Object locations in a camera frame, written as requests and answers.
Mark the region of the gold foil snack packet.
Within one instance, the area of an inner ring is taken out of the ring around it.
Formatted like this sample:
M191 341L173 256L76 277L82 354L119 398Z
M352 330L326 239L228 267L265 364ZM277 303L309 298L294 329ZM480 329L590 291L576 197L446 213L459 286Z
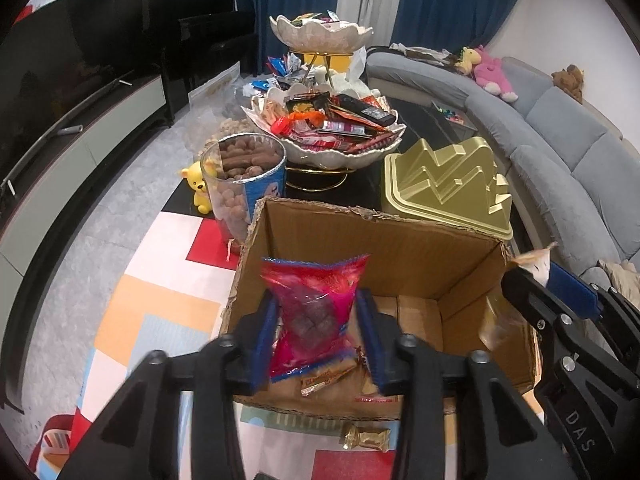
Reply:
M360 427L346 422L341 431L340 443L344 450L370 448L382 453L390 450L390 430L380 427Z

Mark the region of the brown cardboard box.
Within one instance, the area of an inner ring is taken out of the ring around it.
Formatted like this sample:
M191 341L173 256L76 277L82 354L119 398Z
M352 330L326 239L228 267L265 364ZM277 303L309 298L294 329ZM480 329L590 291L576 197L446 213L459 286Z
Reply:
M224 310L224 333L257 310L266 285L262 259L334 263L370 255L360 286L404 332L426 336L436 350L467 356L488 348L478 333L487 297L496 294L510 259L498 238L442 222L409 220L360 207L263 198L248 231ZM520 393L533 388L537 365L530 328L519 328L489 351ZM363 371L304 399L300 379L267 385L236 402L278 413L350 420L395 420L396 401L357 401Z

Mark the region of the grey black tv console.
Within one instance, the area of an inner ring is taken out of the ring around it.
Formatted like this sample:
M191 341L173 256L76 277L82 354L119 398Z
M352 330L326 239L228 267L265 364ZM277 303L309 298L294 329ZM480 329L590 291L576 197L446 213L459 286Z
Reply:
M167 100L157 75L125 77L62 119L80 132L61 136L1 221L1 404L20 412L24 369L42 296L100 185L125 166L164 122Z

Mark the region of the beige fortune biscuit bag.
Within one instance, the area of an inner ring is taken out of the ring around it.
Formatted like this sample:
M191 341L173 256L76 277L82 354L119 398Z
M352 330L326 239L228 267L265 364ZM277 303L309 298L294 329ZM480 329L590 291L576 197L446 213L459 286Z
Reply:
M316 368L312 373L302 378L300 380L300 394L304 398L309 398L352 376L358 378L357 398L370 398L378 392L363 346L350 349L341 358Z

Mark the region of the clear jar of cookies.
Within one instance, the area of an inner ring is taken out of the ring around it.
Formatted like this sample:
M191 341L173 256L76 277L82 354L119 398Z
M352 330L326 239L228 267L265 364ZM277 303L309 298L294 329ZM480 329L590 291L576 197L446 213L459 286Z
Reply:
M206 148L200 165L222 239L238 252L258 200L284 191L284 147L265 133L230 134Z

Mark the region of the black television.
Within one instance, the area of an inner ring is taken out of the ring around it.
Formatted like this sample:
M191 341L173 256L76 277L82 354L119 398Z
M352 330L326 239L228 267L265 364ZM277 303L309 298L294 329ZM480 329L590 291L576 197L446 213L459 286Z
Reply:
M142 0L58 0L1 44L1 175L72 108L142 63Z

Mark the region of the white pastry packet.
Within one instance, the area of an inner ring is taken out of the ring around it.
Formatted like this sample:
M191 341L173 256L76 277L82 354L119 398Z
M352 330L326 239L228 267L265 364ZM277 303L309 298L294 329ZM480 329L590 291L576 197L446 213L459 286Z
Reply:
M551 274L551 252L555 246L556 243L552 242L547 247L524 252L513 257L511 264L529 272L537 283L546 287Z

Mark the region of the yellow bear figurine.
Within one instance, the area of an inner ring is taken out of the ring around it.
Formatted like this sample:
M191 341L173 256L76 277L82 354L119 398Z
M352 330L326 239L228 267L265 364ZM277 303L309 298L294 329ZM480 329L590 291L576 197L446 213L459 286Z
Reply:
M191 166L182 168L181 177L193 191L193 205L196 210L200 214L210 214L213 208L209 200L201 165L198 162L194 162Z

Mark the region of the gold mountain-shaped candy box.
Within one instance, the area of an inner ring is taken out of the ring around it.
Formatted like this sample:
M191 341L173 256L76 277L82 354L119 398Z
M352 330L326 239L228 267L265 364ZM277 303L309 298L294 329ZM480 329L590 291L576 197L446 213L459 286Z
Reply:
M472 136L434 150L416 141L384 158L382 209L388 214L472 229L507 242L512 195L489 144Z

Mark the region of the pink red snack bag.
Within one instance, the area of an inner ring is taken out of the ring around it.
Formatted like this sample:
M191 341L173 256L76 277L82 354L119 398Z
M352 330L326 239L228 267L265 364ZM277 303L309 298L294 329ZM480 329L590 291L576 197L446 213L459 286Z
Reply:
M270 379L303 375L352 354L352 307L369 257L336 263L265 258L260 275L277 301Z

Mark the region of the colourful patchwork tablecloth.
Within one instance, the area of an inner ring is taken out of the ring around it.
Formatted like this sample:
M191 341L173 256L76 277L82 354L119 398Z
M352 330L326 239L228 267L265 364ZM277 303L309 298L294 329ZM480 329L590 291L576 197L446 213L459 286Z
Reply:
M29 465L37 477L58 476L149 352L197 352L223 332L240 258L228 252L213 219L167 211L156 217L106 307L75 411L50 419L32 453Z

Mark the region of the grey sectional sofa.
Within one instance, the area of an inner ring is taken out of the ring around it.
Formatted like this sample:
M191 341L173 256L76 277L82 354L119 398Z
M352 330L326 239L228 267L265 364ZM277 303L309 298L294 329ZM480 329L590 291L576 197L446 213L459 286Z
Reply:
M506 175L535 247L587 283L610 287L608 264L639 262L639 159L597 110L516 58L502 68L508 104L470 77L388 49L369 53L368 83L389 98L445 104L471 119Z

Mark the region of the blue curtain right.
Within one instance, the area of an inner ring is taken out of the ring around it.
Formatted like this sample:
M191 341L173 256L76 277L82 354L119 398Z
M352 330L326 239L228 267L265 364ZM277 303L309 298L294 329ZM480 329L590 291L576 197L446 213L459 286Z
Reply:
M488 44L518 0L399 0L392 40L446 49Z

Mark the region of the pink plush toy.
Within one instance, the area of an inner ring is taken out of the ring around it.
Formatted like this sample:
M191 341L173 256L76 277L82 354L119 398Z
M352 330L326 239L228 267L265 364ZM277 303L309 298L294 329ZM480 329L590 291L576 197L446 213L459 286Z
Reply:
M504 102L513 104L518 100L512 84L502 69L502 59L491 56L483 46L475 51L480 55L480 62L473 68L475 82L486 92L498 96Z

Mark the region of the two-tier white snack stand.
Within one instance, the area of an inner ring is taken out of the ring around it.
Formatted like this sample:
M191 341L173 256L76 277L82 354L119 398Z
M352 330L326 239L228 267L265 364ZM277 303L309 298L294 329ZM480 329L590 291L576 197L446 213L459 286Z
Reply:
M282 142L289 170L346 176L399 148L406 126L362 80L373 27L332 11L269 24L288 54L267 58L272 78L256 82L244 113Z

